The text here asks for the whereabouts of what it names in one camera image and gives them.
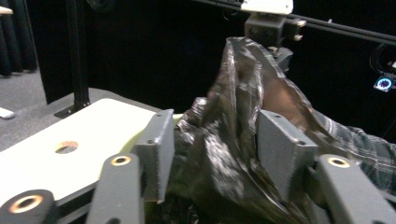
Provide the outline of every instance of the black plastic bag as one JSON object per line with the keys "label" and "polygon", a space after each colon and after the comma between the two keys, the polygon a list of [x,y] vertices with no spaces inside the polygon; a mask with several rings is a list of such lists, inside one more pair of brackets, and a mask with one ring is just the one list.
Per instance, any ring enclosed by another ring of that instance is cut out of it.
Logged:
{"label": "black plastic bag", "polygon": [[212,218],[207,223],[308,222],[295,205],[280,201],[258,160],[255,133],[261,109],[304,131],[320,154],[357,161],[380,189],[394,192],[394,145],[315,111],[270,52],[248,38],[233,37],[227,39],[207,98],[196,99],[175,131],[168,192],[191,200],[197,211]]}

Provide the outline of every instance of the floor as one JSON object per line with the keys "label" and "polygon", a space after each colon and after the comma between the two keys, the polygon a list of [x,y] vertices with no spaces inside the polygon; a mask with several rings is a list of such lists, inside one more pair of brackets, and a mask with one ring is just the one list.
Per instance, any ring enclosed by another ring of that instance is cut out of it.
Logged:
{"label": "floor", "polygon": [[[159,111],[158,108],[143,105],[121,97],[110,91],[90,89],[90,100],[110,98],[127,104]],[[0,151],[14,146],[25,138],[61,120],[53,116],[73,103],[73,94],[47,105],[39,72],[0,78],[0,107],[15,113],[13,119],[0,119]]]}

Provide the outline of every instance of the black backdrop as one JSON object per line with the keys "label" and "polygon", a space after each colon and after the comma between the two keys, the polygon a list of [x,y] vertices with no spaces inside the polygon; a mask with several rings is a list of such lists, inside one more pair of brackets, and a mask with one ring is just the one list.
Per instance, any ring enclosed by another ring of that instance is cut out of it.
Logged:
{"label": "black backdrop", "polygon": [[[70,93],[64,1],[26,0],[48,102]],[[294,14],[396,35],[395,1],[294,1]],[[183,112],[205,96],[219,70],[228,36],[243,35],[247,18],[187,0],[117,0],[113,11],[86,5],[90,86],[159,108]],[[314,108],[345,124],[396,142],[396,91],[373,88],[369,66],[378,45],[305,27],[288,77]]]}

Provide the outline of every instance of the plastic bag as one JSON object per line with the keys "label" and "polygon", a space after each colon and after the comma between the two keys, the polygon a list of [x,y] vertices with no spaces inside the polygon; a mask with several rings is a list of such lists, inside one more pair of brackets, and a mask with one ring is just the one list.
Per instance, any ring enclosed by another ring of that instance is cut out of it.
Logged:
{"label": "plastic bag", "polygon": [[232,37],[207,98],[196,99],[175,131],[168,192],[191,200],[198,215],[210,217],[201,222],[200,216],[200,223],[308,222],[294,204],[280,201],[258,160],[255,133],[261,109],[291,121],[319,145],[320,153],[355,159],[380,189],[394,190],[395,169],[379,169],[381,164],[395,166],[394,145],[373,143],[373,137],[321,115],[286,79],[270,52],[248,38]]}

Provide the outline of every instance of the black metal pole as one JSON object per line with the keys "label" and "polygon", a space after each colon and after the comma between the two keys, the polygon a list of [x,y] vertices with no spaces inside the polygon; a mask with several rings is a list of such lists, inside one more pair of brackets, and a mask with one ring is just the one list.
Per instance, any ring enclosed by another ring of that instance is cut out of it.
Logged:
{"label": "black metal pole", "polygon": [[90,104],[85,47],[84,1],[66,0],[66,10],[75,100],[74,105],[55,114],[59,118],[66,118]]}

